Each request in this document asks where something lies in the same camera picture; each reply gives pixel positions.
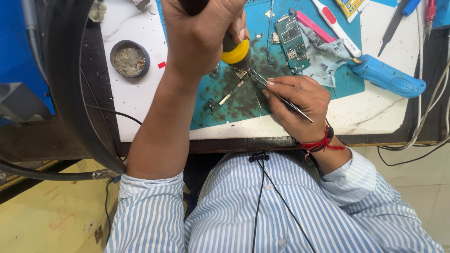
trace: blue and white striped shirt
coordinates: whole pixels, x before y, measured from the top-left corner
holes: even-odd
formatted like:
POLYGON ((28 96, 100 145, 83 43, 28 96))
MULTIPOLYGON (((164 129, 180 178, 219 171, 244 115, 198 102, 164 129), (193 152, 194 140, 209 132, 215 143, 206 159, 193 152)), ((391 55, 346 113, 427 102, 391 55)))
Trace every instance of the blue and white striped shirt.
MULTIPOLYGON (((358 153, 322 178, 296 151, 268 154, 265 170, 316 252, 443 252, 358 153)), ((216 165, 184 224, 183 173, 162 180, 123 175, 105 252, 251 252, 262 170, 249 156, 227 154, 216 165)), ((264 184, 255 251, 312 252, 267 177, 264 184)))

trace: pink handle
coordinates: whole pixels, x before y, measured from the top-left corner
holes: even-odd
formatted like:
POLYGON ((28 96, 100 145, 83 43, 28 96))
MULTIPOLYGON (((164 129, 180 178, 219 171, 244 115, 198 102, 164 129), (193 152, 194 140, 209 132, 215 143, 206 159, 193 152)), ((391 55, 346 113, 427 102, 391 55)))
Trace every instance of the pink handle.
POLYGON ((301 11, 297 11, 297 20, 302 23, 306 27, 310 27, 317 36, 323 40, 325 43, 330 43, 335 41, 336 39, 331 37, 327 32, 325 32, 322 28, 320 28, 316 23, 314 23, 309 17, 303 14, 301 11))

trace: shirt sleeve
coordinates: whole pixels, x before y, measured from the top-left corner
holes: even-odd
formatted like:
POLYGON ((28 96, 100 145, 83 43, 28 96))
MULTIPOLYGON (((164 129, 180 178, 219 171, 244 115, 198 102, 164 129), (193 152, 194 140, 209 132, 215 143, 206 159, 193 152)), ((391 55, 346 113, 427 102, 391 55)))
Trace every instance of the shirt sleeve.
POLYGON ((106 253, 184 252, 183 172, 144 180, 122 175, 106 253))
POLYGON ((384 252, 443 252, 421 228, 416 212, 375 166, 357 152, 351 153, 347 164, 321 179, 330 199, 372 235, 384 252))

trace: man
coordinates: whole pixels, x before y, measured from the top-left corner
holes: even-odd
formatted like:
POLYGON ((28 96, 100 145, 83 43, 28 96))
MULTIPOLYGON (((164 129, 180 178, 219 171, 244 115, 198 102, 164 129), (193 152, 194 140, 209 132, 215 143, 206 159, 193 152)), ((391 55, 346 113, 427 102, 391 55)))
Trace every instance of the man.
POLYGON ((235 40, 248 37, 245 2, 210 0, 189 17, 177 0, 162 1, 167 66, 131 145, 105 252, 443 252, 373 164, 326 134, 330 94, 301 76, 270 79, 264 94, 290 136, 316 143, 319 152, 310 155, 318 181, 301 165, 300 152, 266 152, 269 160, 253 156, 252 163, 252 153, 227 154, 183 223, 183 168, 198 83, 219 62, 227 29, 235 40), (298 104, 314 123, 274 94, 298 104))

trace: blue plastic handle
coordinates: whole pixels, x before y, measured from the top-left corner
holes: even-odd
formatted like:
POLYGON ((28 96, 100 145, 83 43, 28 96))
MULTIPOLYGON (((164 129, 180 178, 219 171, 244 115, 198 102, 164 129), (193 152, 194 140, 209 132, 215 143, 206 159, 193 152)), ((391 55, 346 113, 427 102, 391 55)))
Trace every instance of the blue plastic handle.
POLYGON ((353 72, 382 89, 411 99, 422 94, 427 87, 424 80, 407 75, 368 54, 359 59, 363 63, 353 65, 353 72))
POLYGON ((417 5, 419 5, 420 0, 409 0, 409 2, 406 4, 405 8, 403 8, 401 14, 405 17, 408 17, 411 15, 411 13, 414 12, 414 10, 417 8, 417 5))

